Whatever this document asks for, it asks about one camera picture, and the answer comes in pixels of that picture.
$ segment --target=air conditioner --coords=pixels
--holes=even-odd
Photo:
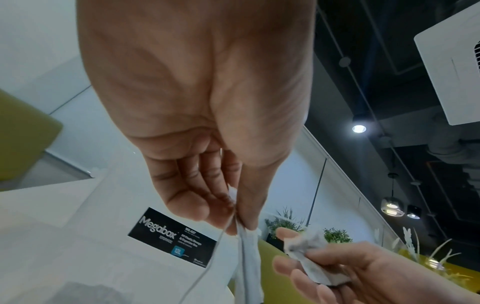
[[[414,40],[448,123],[480,121],[480,3]]]

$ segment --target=megabox logo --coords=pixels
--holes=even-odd
[[[152,222],[151,219],[147,219],[145,216],[142,216],[140,221],[138,222],[140,224],[144,224],[146,227],[150,229],[151,232],[158,232],[160,234],[163,234],[171,239],[175,239],[175,236],[177,233],[173,233],[167,229],[167,226],[160,226],[158,224],[155,224]]]

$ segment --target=blue logo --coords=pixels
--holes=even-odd
[[[178,256],[178,257],[182,257],[184,252],[185,252],[185,249],[183,249],[181,247],[178,247],[178,246],[175,246],[173,248],[173,250],[171,251],[171,254],[175,255],[175,256]]]

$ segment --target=black sign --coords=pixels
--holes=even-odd
[[[147,209],[128,236],[203,268],[212,258],[216,244],[152,208]]]

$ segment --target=wrinkled skin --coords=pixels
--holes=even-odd
[[[298,232],[278,228],[284,240]],[[329,244],[306,256],[323,266],[342,265],[351,283],[337,288],[314,283],[300,262],[276,256],[273,268],[288,276],[301,295],[319,304],[479,304],[480,295],[463,289],[399,254],[368,242]]]
[[[257,227],[308,111],[314,11],[313,0],[78,0],[86,72],[171,212],[222,228],[230,184]]]

